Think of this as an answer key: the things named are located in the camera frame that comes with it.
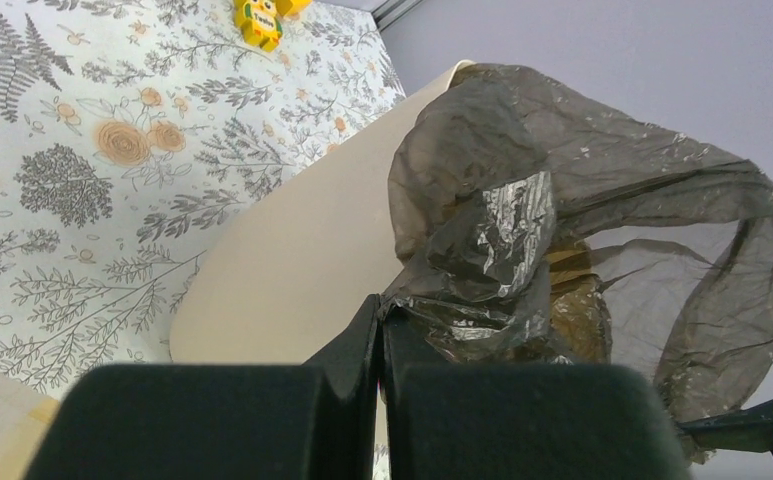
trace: plastic bag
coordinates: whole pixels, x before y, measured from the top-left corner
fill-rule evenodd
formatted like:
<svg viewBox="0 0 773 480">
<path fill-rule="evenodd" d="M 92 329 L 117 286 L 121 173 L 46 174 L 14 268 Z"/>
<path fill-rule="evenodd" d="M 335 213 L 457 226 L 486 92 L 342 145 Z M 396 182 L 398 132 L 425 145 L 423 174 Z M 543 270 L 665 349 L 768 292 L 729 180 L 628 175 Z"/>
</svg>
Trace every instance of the plastic bag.
<svg viewBox="0 0 773 480">
<path fill-rule="evenodd" d="M 453 361 L 624 364 L 678 421 L 739 408 L 773 364 L 773 184 L 748 160 L 476 65 L 388 186 L 384 296 Z"/>
</svg>

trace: wallpaper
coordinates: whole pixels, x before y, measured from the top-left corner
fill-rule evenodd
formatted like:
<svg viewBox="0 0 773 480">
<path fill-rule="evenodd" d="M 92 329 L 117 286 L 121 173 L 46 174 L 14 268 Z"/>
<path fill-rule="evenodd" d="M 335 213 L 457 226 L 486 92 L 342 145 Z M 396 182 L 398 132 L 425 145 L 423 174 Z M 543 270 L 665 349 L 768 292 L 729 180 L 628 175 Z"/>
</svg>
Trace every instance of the wallpaper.
<svg viewBox="0 0 773 480">
<path fill-rule="evenodd" d="M 268 54 L 231 8 L 0 0 L 0 372 L 169 360 L 231 218 L 403 98 L 370 14 L 314 3 Z"/>
</svg>

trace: lavender wall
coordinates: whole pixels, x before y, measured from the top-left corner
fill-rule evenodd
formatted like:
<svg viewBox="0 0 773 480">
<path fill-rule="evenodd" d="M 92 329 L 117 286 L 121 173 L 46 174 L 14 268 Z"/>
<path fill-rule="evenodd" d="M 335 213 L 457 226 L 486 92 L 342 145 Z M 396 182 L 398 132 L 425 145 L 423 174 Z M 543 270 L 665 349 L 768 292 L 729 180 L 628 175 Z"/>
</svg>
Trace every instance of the lavender wall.
<svg viewBox="0 0 773 480">
<path fill-rule="evenodd" d="M 383 37 L 407 93 L 464 58 L 524 64 L 773 179 L 773 1 L 425 0 Z M 771 398 L 773 369 L 748 405 Z M 721 452 L 694 472 L 771 479 L 773 461 Z"/>
</svg>

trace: yellow toy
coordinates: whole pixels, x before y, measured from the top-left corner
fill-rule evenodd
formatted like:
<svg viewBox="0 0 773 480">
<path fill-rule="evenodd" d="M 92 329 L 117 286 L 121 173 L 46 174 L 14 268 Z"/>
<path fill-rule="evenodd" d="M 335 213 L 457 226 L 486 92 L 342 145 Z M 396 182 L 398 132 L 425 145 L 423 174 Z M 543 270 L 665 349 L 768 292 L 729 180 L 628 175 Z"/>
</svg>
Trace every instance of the yellow toy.
<svg viewBox="0 0 773 480">
<path fill-rule="evenodd" d="M 272 0 L 234 0 L 233 23 L 242 31 L 245 43 L 272 52 L 283 38 L 283 27 L 275 18 Z"/>
<path fill-rule="evenodd" d="M 277 12 L 280 16 L 287 17 L 300 13 L 312 0 L 277 0 Z"/>
</svg>

